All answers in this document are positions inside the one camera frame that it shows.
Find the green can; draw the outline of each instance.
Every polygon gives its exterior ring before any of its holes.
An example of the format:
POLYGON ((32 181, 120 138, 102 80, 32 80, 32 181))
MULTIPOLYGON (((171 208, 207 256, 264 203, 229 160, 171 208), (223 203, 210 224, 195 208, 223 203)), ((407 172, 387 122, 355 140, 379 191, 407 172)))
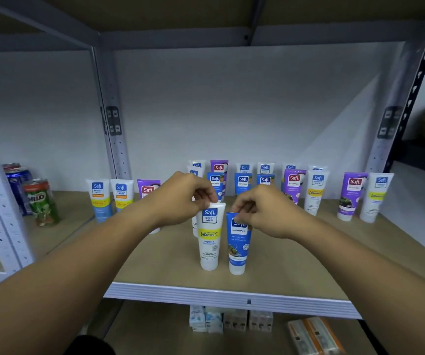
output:
POLYGON ((27 192, 30 207, 35 215, 36 224, 40 227, 59 223, 60 218, 55 200, 47 179, 33 179, 23 185, 27 192))

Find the can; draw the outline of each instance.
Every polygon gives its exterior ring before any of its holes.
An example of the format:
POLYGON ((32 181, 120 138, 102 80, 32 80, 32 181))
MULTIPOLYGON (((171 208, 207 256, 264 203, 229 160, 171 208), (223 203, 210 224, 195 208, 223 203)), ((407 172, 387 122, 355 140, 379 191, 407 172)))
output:
POLYGON ((14 168, 5 171, 5 175, 10 183, 10 188, 14 193, 15 200, 17 201, 20 213, 25 215, 32 215, 32 208, 28 201, 28 196, 23 188, 25 182, 30 182, 33 177, 32 173, 27 168, 14 168))
POLYGON ((21 165, 20 163, 6 163, 6 164, 2 164, 2 168, 4 171, 8 171, 10 169, 15 169, 15 168, 20 168, 21 165))
POLYGON ((23 185, 39 227, 59 223, 58 210, 47 179, 33 179, 23 185))

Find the hand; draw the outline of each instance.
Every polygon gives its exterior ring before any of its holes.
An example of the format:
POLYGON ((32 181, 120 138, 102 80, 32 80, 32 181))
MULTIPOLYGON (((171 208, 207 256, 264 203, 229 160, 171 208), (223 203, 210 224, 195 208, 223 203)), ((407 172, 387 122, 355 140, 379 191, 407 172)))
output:
POLYGON ((160 188, 144 197, 139 206, 147 207, 156 227, 175 225, 194 217, 218 202, 213 185, 193 173, 175 172, 160 188))
POLYGON ((258 185, 241 193, 232 211, 239 213, 235 220, 251 225, 275 238, 297 240, 306 224, 314 217, 293 203, 286 195, 270 185, 258 185))

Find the forearm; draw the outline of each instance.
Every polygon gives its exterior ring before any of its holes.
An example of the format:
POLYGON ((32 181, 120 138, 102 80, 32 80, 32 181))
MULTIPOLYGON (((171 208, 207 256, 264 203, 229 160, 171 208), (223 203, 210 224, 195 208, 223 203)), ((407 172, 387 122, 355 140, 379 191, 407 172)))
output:
POLYGON ((327 268, 391 355, 425 354, 425 279, 322 221, 308 223, 298 241, 327 268))
POLYGON ((141 208, 122 212, 0 283, 0 354, 64 351, 129 254, 154 229, 141 208))

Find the purple tube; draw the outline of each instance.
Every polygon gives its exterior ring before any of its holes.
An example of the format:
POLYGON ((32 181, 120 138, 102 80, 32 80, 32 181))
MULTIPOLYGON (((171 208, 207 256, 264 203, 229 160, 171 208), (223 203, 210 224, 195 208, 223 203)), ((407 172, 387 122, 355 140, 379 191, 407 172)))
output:
POLYGON ((285 193, 295 204, 298 204, 301 185, 305 174, 305 169, 285 169, 283 193, 285 193))
POLYGON ((137 184, 138 191, 140 192, 140 198, 143 198, 160 187, 161 182, 159 180, 137 179, 137 184))
POLYGON ((226 180, 227 180, 227 166, 228 160, 211 160, 211 172, 213 173, 224 173, 224 185, 221 199, 224 200, 226 194, 226 180))
POLYGON ((366 183, 366 172, 346 172, 342 181, 338 218, 350 221, 361 198, 362 186, 366 183))

